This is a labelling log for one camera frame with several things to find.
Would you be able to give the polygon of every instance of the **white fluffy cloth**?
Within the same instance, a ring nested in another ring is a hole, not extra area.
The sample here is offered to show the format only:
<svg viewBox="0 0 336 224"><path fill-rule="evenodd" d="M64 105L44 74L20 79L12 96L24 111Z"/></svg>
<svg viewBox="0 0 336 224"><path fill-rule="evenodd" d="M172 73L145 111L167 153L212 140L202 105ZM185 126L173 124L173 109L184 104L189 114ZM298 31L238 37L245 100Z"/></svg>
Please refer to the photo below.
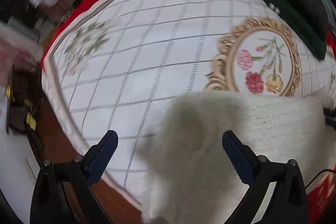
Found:
<svg viewBox="0 0 336 224"><path fill-rule="evenodd" d="M222 224L227 220L248 186L222 148L226 130L256 155L284 163L296 159L305 184L334 164L336 134L325 125L317 97L187 93L173 101L163 121L152 124L149 133L158 135L150 153L145 145L140 155L149 166L142 201L145 222ZM274 184L254 221L263 216Z"/></svg>

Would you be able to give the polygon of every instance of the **red carnation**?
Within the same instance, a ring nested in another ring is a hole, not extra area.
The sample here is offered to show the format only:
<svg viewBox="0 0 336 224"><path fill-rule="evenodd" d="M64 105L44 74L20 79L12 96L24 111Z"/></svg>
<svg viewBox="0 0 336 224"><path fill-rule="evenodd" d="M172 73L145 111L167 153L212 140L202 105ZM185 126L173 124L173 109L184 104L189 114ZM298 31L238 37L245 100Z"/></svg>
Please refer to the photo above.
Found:
<svg viewBox="0 0 336 224"><path fill-rule="evenodd" d="M263 93L264 81L257 72L249 71L246 74L245 85L251 93Z"/></svg>

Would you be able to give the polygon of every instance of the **black cable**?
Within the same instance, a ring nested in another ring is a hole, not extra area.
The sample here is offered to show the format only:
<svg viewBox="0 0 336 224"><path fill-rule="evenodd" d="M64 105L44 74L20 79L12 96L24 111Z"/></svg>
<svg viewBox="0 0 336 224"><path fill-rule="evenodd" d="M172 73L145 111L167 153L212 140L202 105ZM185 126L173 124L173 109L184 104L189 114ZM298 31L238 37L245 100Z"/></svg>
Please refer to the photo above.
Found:
<svg viewBox="0 0 336 224"><path fill-rule="evenodd" d="M312 183L313 183L313 181L314 180L316 180L316 178L320 175L320 174L322 174L322 173L324 173L324 172L330 172L330 173L334 173L334 174L336 174L336 170L331 170L331 169L323 169L322 171L320 171L308 184L307 184L307 186L305 187L305 189L307 189L308 187L309 187L309 185L311 185Z"/></svg>

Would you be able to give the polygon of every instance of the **gold ornate frame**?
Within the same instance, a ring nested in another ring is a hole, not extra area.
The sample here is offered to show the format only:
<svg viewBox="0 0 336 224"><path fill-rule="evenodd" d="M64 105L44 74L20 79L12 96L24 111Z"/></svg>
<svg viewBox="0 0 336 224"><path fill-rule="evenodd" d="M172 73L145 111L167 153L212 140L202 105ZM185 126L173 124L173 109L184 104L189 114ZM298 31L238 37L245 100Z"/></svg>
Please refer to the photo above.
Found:
<svg viewBox="0 0 336 224"><path fill-rule="evenodd" d="M256 31L271 31L280 35L288 47L292 63L292 72L287 86L280 96L292 97L300 84L300 57L290 29L270 18L246 18L245 21L220 38L217 43L219 54L212 61L212 72L208 74L210 82L205 90L232 90L239 91L234 77L232 65L239 45L246 37Z"/></svg>

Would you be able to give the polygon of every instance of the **embroidered flower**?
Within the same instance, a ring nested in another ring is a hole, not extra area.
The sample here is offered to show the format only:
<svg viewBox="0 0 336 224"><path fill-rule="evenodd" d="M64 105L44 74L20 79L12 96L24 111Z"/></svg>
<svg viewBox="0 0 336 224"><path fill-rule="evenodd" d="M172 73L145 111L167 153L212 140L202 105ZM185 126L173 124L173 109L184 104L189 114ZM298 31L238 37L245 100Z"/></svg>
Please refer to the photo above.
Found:
<svg viewBox="0 0 336 224"><path fill-rule="evenodd" d="M61 68L65 68L63 76L79 74L88 68L88 63L95 53L110 41L109 32L119 24L117 19L104 22L94 21L77 30L76 36L67 42Z"/></svg>
<svg viewBox="0 0 336 224"><path fill-rule="evenodd" d="M284 83L280 75L269 75L267 76L266 87L268 92L273 92L274 94L279 93L284 86Z"/></svg>
<svg viewBox="0 0 336 224"><path fill-rule="evenodd" d="M246 74L245 85L251 93L263 93L264 81L257 72L249 71Z"/></svg>
<svg viewBox="0 0 336 224"><path fill-rule="evenodd" d="M237 56L237 63L242 70L249 70L253 66L252 55L247 50L241 50Z"/></svg>

